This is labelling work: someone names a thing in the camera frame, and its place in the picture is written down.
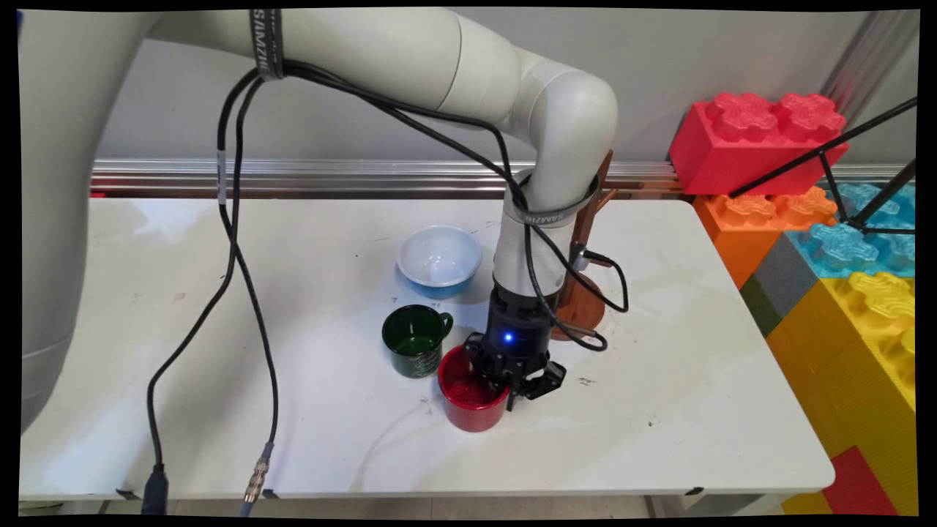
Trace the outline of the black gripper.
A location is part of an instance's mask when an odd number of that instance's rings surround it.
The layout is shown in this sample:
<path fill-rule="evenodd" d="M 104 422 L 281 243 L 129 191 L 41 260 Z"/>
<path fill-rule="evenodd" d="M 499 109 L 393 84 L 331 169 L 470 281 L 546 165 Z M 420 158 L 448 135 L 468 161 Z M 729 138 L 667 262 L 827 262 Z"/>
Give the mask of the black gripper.
<path fill-rule="evenodd" d="M 506 411 L 513 410 L 513 375 L 542 374 L 525 379 L 521 394 L 528 400 L 562 386 L 567 370 L 549 361 L 552 319 L 536 296 L 520 296 L 505 287 L 492 290 L 488 326 L 471 333 L 465 349 L 473 370 L 492 390 L 506 396 Z"/>

